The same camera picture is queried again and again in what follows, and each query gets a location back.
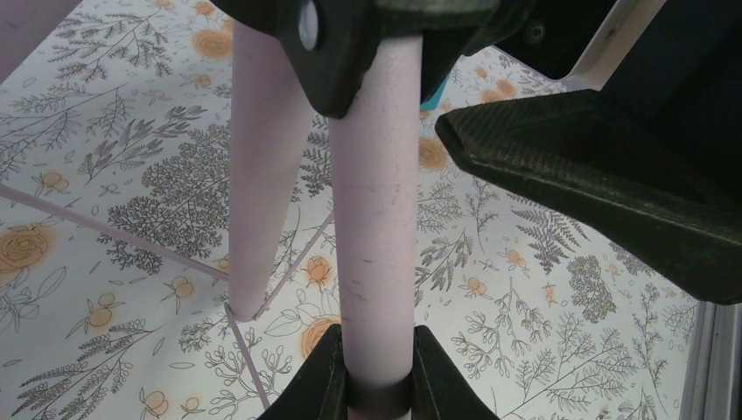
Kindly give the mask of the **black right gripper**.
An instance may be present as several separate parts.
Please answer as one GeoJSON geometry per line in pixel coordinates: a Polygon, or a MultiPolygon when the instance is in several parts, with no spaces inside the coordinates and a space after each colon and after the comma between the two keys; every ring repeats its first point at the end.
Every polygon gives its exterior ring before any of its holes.
{"type": "Polygon", "coordinates": [[[599,90],[435,130],[464,172],[594,228],[692,297],[741,300],[741,4],[668,1],[599,90]]]}

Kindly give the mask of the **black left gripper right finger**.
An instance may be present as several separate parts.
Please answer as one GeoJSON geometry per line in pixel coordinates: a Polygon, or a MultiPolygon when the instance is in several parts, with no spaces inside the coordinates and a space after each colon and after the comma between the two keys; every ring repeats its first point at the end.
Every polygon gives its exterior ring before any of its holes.
{"type": "Polygon", "coordinates": [[[425,325],[415,327],[411,378],[413,419],[498,420],[425,325]]]}

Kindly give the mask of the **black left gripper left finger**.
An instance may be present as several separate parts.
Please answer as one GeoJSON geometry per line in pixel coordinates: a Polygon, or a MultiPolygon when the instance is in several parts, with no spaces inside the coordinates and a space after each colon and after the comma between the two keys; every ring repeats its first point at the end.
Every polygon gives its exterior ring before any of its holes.
{"type": "Polygon", "coordinates": [[[346,420],[346,378],[341,327],[335,324],[259,420],[346,420]]]}

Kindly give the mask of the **white tripod music stand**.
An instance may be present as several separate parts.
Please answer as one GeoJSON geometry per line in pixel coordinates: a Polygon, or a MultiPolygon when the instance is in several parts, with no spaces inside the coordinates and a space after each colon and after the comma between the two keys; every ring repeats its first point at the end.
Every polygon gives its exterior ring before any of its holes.
{"type": "Polygon", "coordinates": [[[266,304],[270,264],[312,113],[329,120],[347,419],[413,419],[414,116],[497,1],[219,1],[234,20],[227,319],[266,304]]]}

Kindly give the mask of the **blue metronome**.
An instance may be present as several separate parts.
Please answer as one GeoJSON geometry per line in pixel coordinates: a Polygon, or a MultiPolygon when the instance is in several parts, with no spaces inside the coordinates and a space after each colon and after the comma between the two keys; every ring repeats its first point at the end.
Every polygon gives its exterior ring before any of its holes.
{"type": "Polygon", "coordinates": [[[440,85],[438,86],[438,88],[434,92],[434,94],[427,101],[424,101],[420,105],[420,110],[421,111],[432,111],[432,110],[434,110],[434,109],[437,108],[437,106],[438,106],[438,104],[439,104],[439,102],[441,100],[441,97],[443,95],[443,92],[445,91],[445,87],[446,87],[447,81],[448,81],[448,79],[444,79],[440,83],[440,85]]]}

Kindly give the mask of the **floral patterned table mat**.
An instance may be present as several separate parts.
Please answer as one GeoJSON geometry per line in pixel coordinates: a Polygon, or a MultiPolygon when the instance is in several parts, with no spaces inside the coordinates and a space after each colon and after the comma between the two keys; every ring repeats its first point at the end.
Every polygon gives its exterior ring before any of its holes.
{"type": "MultiPolygon", "coordinates": [[[[86,1],[1,87],[1,181],[229,269],[232,22],[207,1],[86,1]]],[[[698,303],[617,244],[460,171],[451,110],[562,91],[488,48],[419,116],[416,322],[506,419],[677,419],[698,303]]],[[[302,162],[268,295],[1,203],[4,419],[254,419],[340,322],[327,121],[302,162]]]]}

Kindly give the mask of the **aluminium front rail frame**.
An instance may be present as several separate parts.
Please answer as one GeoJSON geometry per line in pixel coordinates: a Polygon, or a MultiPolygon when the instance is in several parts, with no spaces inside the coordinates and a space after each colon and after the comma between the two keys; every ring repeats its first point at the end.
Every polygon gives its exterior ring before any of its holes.
{"type": "Polygon", "coordinates": [[[741,418],[740,304],[698,305],[679,418],[741,418]]]}

